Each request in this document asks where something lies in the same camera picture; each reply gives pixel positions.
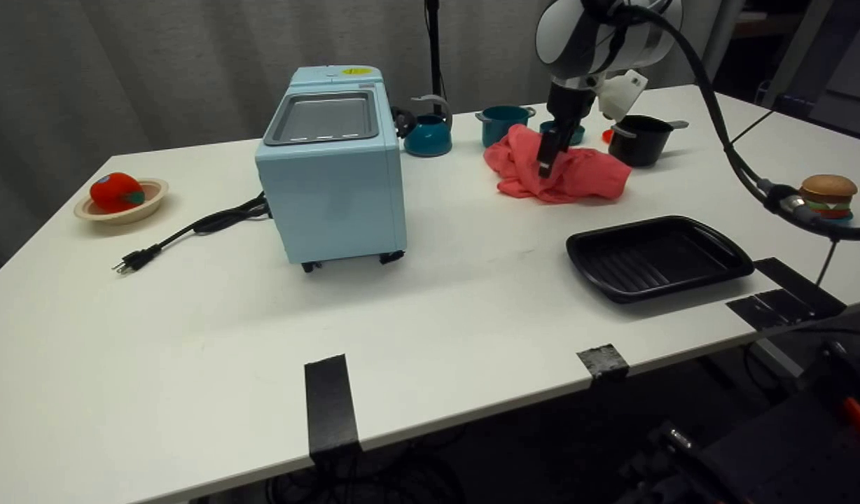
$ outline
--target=pink towel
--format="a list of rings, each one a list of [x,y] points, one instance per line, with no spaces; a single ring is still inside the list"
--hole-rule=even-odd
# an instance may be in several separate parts
[[[566,204],[576,197],[615,200],[625,193],[630,167],[593,148],[559,150],[552,176],[537,176],[539,134],[514,122],[507,137],[483,150],[483,161],[501,176],[496,185],[513,197]]]

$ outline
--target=light blue toaster oven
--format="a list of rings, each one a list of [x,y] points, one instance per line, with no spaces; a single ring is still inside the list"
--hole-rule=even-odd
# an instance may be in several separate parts
[[[375,66],[298,66],[255,161],[291,263],[403,258],[399,148]]]

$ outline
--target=bun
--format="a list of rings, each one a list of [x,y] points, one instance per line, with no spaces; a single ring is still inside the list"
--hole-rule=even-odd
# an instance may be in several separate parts
[[[857,185],[838,172],[815,172],[801,182],[801,193],[811,197],[850,197]]]

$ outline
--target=burger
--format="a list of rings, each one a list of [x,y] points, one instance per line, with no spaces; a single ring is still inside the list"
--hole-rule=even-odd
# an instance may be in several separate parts
[[[801,182],[804,204],[829,221],[847,221],[850,218],[850,196],[857,185],[838,172],[815,172]]]

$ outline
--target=white table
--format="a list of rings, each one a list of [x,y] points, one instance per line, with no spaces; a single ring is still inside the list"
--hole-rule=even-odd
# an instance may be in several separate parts
[[[730,130],[761,113],[721,106]],[[775,288],[761,273],[640,307],[573,279],[570,231],[670,213],[810,277],[826,255],[822,237],[738,188],[695,87],[653,90],[635,111],[692,126],[621,200],[556,206],[499,196],[479,120],[457,116],[448,155],[403,155],[405,258],[317,273],[284,263],[272,224],[249,221],[118,277],[125,251],[259,185],[255,139],[111,155],[100,172],[165,179],[170,200],[130,230],[90,230],[73,218],[80,188],[0,270],[0,504],[168,501],[304,466],[303,363],[331,354],[346,354],[359,437],[377,448],[579,391],[587,346],[612,343],[643,372],[745,342],[726,298]],[[584,144],[601,148],[605,122],[584,126]],[[815,171],[860,182],[857,139],[790,116],[765,120],[738,150],[779,182]],[[838,248],[822,288],[860,302],[860,242]]]

